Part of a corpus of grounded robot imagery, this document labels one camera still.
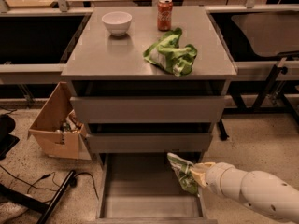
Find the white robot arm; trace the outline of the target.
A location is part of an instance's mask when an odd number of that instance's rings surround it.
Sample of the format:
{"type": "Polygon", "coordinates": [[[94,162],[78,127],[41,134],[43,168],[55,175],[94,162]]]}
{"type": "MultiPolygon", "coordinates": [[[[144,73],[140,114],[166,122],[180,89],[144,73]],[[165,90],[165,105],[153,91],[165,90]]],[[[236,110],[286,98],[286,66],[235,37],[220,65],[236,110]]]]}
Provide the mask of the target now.
{"type": "Polygon", "coordinates": [[[299,224],[299,191],[264,171],[243,171],[232,164],[197,163],[192,177],[212,193],[279,222],[299,224]]]}

